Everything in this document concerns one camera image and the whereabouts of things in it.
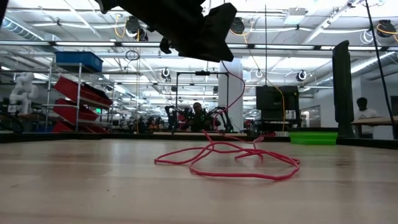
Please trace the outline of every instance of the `white robot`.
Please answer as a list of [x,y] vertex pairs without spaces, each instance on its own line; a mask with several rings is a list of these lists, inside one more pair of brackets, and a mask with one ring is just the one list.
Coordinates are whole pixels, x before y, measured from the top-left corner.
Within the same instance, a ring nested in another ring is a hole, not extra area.
[[[16,78],[15,88],[10,94],[9,113],[15,113],[16,111],[19,111],[20,114],[29,113],[30,104],[32,103],[31,99],[36,99],[39,95],[39,89],[32,84],[34,78],[35,76],[32,72],[21,73]],[[22,102],[21,108],[16,105],[18,101]]]

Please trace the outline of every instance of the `green tray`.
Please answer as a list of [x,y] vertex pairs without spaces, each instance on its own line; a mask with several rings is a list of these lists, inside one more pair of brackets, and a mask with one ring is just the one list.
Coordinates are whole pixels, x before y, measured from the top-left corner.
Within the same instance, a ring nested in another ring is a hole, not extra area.
[[336,144],[337,135],[337,131],[330,129],[325,131],[306,131],[302,128],[299,131],[289,131],[290,142],[292,144],[333,146]]

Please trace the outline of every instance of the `blue storage bin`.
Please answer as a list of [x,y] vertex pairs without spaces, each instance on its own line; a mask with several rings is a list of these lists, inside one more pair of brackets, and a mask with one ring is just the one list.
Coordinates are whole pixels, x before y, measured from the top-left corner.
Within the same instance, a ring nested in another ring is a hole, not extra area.
[[103,61],[93,52],[56,52],[55,63],[57,66],[69,71],[79,72],[79,64],[83,66],[84,73],[102,72]]

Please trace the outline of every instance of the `white pillar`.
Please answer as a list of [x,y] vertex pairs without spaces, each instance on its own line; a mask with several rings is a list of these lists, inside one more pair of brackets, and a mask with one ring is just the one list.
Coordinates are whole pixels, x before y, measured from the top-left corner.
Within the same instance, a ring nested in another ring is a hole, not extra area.
[[[234,58],[232,62],[224,62],[229,72],[236,75],[237,77],[243,77],[243,66],[240,58]],[[220,72],[227,72],[224,65],[220,62],[218,66]],[[243,91],[243,83],[240,79],[229,75],[229,95],[227,96],[227,76],[218,75],[218,105],[226,106],[227,98],[229,105],[239,97]],[[240,131],[243,129],[243,99],[240,98],[229,110],[229,118],[233,124],[234,131]]]

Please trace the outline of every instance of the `pink cable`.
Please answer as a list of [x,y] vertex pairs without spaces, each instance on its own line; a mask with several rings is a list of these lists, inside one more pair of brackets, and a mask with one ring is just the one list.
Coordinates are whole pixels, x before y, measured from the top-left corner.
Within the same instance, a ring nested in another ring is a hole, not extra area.
[[[246,87],[245,82],[242,78],[232,74],[231,72],[228,71],[228,69],[225,67],[225,69],[227,70],[227,72],[234,76],[235,78],[238,78],[242,81],[243,83],[243,91],[240,94],[240,96],[234,100],[230,105],[227,105],[227,107],[223,110],[220,111],[219,113],[216,114],[216,116],[213,119],[213,126],[216,127],[215,122],[216,122],[216,118],[217,116],[219,116],[221,113],[224,113],[225,111],[227,111],[231,106],[233,106],[244,94],[244,89]],[[174,151],[174,152],[169,152],[166,153],[164,155],[159,156],[158,158],[155,159],[155,164],[156,163],[164,163],[164,164],[174,164],[174,165],[182,165],[182,164],[186,164],[190,162],[190,171],[194,174],[197,175],[204,175],[204,176],[209,176],[209,177],[255,177],[255,178],[262,178],[262,179],[270,179],[270,180],[285,180],[285,179],[289,179],[291,178],[297,171],[300,170],[300,160],[298,159],[294,159],[291,158],[289,156],[285,156],[282,154],[279,154],[277,152],[270,152],[270,151],[265,151],[263,149],[257,149],[256,147],[256,143],[257,142],[262,142],[264,140],[264,136],[259,136],[257,139],[255,139],[253,142],[247,142],[247,141],[243,141],[242,139],[233,137],[233,136],[226,136],[225,134],[221,133],[218,131],[218,133],[220,133],[221,135],[223,135],[226,138],[230,138],[230,139],[235,139],[238,140],[240,142],[244,142],[244,143],[249,143],[249,144],[253,144],[253,148],[254,149],[246,149],[246,148],[242,148],[239,146],[236,146],[234,144],[231,144],[229,142],[214,142],[210,136],[206,133],[206,131],[203,131],[203,134],[206,136],[206,138],[209,140],[210,144],[208,144],[205,147],[191,147],[191,148],[187,148],[187,149],[181,149],[178,151]],[[235,150],[228,150],[228,151],[220,151],[220,150],[216,150],[215,146],[216,145],[227,145],[227,146],[231,146],[233,148],[235,148]],[[166,157],[166,156],[170,156],[170,155],[174,155],[180,152],[185,152],[185,151],[191,151],[191,150],[200,150],[200,152],[193,156],[190,159],[184,160],[184,161],[170,161],[170,160],[163,160],[161,158]],[[235,157],[235,159],[239,159],[239,158],[243,158],[243,157],[247,157],[247,156],[258,156],[261,161],[263,161],[263,154],[267,154],[269,156],[272,156],[282,162],[286,162],[290,165],[294,166],[294,170],[287,175],[280,175],[280,176],[273,176],[273,175],[265,175],[265,174],[255,174],[255,173],[220,173],[220,172],[203,172],[203,171],[199,171],[197,169],[195,169],[193,167],[193,165],[195,163],[197,163],[198,161],[200,161],[201,159],[205,158],[206,156],[208,156],[210,153],[212,152],[217,152],[220,154],[227,154],[227,153],[239,153],[239,152],[244,152],[244,154],[240,154],[238,156]]]

